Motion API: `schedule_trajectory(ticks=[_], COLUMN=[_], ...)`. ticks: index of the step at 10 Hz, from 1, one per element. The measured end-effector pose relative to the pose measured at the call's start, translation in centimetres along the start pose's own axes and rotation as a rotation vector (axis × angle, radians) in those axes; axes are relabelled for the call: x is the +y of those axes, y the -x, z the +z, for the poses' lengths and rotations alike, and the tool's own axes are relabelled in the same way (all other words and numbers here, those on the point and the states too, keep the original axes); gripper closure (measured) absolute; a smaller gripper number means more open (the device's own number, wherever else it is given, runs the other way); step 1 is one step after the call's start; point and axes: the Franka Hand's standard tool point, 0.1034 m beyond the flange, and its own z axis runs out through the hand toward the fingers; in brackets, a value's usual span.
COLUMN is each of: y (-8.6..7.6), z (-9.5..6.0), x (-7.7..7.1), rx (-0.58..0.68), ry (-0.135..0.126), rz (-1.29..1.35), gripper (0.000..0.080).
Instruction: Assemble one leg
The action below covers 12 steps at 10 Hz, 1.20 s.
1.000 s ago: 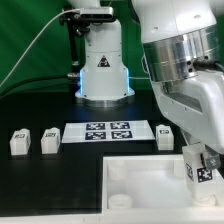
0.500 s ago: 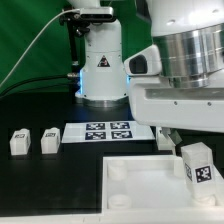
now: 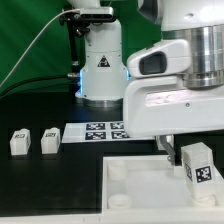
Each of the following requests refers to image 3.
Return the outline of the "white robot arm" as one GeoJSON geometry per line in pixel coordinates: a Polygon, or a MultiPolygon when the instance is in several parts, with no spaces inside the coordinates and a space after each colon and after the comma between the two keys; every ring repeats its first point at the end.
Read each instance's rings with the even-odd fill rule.
{"type": "Polygon", "coordinates": [[[137,0],[162,38],[128,59],[112,7],[68,2],[85,38],[84,102],[121,102],[134,138],[224,129],[224,0],[137,0]]]}

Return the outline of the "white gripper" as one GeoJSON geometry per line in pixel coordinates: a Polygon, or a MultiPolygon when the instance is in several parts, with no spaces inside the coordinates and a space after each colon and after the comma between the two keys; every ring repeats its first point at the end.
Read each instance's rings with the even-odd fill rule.
{"type": "MultiPolygon", "coordinates": [[[[123,101],[124,129],[133,138],[224,129],[224,86],[191,89],[182,74],[191,65],[189,43],[162,40],[127,60],[132,81],[123,101]]],[[[175,164],[175,150],[167,160],[175,164]]]]}

